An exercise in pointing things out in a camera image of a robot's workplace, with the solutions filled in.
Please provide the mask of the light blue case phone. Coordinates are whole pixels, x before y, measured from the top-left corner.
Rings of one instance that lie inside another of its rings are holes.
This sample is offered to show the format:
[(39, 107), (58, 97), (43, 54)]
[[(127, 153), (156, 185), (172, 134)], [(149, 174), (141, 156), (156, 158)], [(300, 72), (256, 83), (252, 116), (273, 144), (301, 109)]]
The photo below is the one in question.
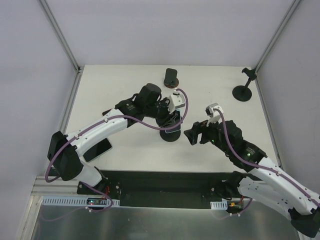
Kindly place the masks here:
[(162, 127), (165, 128), (165, 129), (171, 128), (173, 126), (176, 126), (176, 127), (172, 128), (172, 129), (169, 129), (169, 130), (165, 130), (164, 133), (165, 134), (171, 134), (171, 133), (180, 131), (181, 130), (181, 124), (178, 125), (178, 123), (180, 122), (181, 118), (182, 118), (181, 117), (181, 111), (179, 109), (175, 110), (173, 113), (171, 113), (168, 116), (168, 119), (164, 122)]

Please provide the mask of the black round base phone stand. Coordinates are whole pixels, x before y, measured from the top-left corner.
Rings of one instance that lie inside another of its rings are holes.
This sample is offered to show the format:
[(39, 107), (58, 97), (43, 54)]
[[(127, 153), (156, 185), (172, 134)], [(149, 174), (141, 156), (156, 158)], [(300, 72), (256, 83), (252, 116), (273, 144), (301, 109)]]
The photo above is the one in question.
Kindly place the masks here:
[[(181, 115), (179, 111), (173, 112), (169, 118), (160, 125), (161, 128), (169, 128), (176, 125), (181, 120)], [(165, 142), (175, 142), (181, 136), (181, 124), (171, 130), (160, 130), (159, 131), (160, 137)]]

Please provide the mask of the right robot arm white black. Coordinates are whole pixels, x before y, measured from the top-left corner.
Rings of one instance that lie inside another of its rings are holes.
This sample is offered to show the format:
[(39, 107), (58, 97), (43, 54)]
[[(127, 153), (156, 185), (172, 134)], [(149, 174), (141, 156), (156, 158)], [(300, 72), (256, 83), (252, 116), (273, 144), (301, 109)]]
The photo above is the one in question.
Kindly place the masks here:
[(235, 166), (264, 182), (259, 184), (236, 173), (235, 179), (225, 184), (228, 196), (234, 198), (241, 194), (261, 202), (290, 220), (301, 234), (316, 237), (320, 231), (320, 195), (278, 167), (259, 147), (246, 141), (232, 120), (195, 122), (184, 135), (191, 145), (213, 144)]

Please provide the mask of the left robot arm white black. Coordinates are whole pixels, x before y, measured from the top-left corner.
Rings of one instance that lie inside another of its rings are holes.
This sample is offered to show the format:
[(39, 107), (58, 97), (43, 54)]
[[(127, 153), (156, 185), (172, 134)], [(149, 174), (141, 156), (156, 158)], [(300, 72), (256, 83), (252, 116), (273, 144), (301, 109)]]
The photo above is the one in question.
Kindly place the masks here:
[(103, 112), (102, 117), (90, 125), (67, 134), (54, 133), (47, 154), (46, 182), (54, 181), (49, 179), (50, 169), (54, 168), (63, 181), (75, 179), (87, 184), (94, 194), (102, 194), (106, 188), (104, 176), (96, 167), (81, 160), (84, 154), (135, 123), (174, 133), (186, 117), (180, 114), (180, 109), (188, 107), (188, 97), (182, 89), (176, 88), (168, 97), (162, 97), (162, 90), (157, 85), (144, 85), (138, 93)]

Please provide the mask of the black stand with brown base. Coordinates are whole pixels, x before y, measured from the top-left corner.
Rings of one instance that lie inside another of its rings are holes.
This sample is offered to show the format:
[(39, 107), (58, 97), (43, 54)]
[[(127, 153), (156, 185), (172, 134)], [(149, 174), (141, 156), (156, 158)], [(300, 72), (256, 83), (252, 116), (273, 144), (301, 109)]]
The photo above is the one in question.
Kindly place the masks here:
[(165, 77), (163, 84), (167, 88), (176, 88), (179, 85), (179, 80), (177, 78), (178, 71), (173, 68), (167, 68), (165, 71)]

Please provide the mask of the black tall corner phone stand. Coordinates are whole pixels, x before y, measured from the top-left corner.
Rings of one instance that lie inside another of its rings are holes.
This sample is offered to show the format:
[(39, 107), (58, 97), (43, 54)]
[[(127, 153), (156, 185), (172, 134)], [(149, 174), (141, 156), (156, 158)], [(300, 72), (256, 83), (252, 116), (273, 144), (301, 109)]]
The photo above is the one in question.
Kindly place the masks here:
[(247, 67), (243, 68), (242, 73), (246, 74), (248, 77), (245, 85), (238, 85), (233, 88), (232, 95), (233, 97), (240, 102), (247, 102), (252, 97), (252, 91), (249, 89), (249, 85), (252, 81), (257, 79), (256, 69), (248, 69)]

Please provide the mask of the green case phone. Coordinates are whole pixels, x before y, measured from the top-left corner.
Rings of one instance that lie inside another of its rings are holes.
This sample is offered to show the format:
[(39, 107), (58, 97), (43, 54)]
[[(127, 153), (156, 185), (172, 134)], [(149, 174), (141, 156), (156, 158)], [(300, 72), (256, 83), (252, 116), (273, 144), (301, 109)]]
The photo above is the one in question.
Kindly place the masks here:
[(107, 138), (105, 138), (100, 142), (98, 142), (97, 144), (95, 144), (94, 146), (92, 146), (88, 151), (86, 151), (83, 154), (83, 158), (85, 162), (89, 163), (111, 149), (112, 149), (111, 142)]

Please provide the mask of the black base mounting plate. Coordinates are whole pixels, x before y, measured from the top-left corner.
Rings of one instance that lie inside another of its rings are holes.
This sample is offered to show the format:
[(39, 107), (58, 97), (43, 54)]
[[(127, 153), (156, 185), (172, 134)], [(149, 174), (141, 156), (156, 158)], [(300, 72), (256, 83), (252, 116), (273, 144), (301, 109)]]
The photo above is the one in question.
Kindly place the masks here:
[(237, 187), (248, 177), (234, 172), (102, 171), (104, 191), (122, 207), (210, 209), (222, 197), (240, 198)]

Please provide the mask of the right aluminium frame post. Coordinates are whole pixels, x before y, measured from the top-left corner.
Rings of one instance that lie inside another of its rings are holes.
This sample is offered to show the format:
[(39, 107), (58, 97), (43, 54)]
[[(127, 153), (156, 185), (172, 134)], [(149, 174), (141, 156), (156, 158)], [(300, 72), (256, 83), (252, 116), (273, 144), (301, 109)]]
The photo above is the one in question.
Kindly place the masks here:
[(285, 12), (284, 16), (282, 17), (281, 21), (279, 22), (275, 32), (273, 33), (272, 37), (270, 38), (268, 44), (266, 45), (262, 55), (258, 59), (257, 63), (254, 66), (254, 70), (256, 73), (259, 72), (263, 64), (265, 63), (267, 57), (270, 55), (273, 48), (276, 46), (277, 41), (280, 39), (281, 35), (285, 31), (286, 27), (288, 26), (289, 22), (293, 18), (294, 14), (296, 13), (299, 6), (303, 3), (303, 0), (293, 0), (289, 5), (289, 8)]

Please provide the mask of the aluminium frame post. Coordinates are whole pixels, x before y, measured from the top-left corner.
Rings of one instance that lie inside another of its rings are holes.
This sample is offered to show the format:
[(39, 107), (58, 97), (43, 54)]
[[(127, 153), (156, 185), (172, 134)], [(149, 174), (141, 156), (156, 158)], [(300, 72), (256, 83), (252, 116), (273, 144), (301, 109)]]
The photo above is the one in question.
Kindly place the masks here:
[(259, 72), (263, 64), (265, 63), (267, 57), (270, 55), (273, 48), (276, 46), (277, 41), (280, 39), (281, 35), (285, 31), (286, 27), (288, 26), (289, 22), (293, 18), (294, 14), (296, 13), (299, 6), (303, 3), (303, 0), (293, 0), (289, 5), (289, 8), (285, 12), (284, 16), (282, 17), (281, 21), (279, 22), (275, 32), (273, 33), (272, 37), (270, 38), (268, 44), (266, 45), (262, 55), (258, 59), (257, 63), (254, 66), (254, 70), (256, 73)]
[(63, 51), (65, 52), (69, 62), (71, 63), (71, 65), (73, 66), (74, 70), (76, 73), (80, 73), (81, 72), (81, 66), (78, 64), (60, 26), (58, 21), (56, 20), (56, 17), (54, 16), (53, 11), (51, 10), (48, 2), (46, 0), (38, 0), (37, 1), (45, 15), (45, 17), (47, 18), (58, 42), (60, 43)]

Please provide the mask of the left aluminium frame post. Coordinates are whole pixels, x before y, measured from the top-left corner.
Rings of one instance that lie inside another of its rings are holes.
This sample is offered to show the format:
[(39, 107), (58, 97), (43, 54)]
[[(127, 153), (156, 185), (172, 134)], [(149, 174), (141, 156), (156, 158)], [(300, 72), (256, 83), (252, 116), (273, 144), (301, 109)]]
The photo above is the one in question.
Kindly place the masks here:
[(46, 0), (38, 0), (37, 1), (45, 15), (45, 17), (47, 18), (58, 42), (60, 43), (63, 51), (65, 52), (69, 62), (71, 63), (71, 65), (73, 66), (74, 70), (76, 73), (80, 73), (81, 72), (81, 66), (78, 64), (60, 26), (58, 21), (56, 20), (56, 17), (54, 16), (53, 11), (51, 10), (48, 2)]

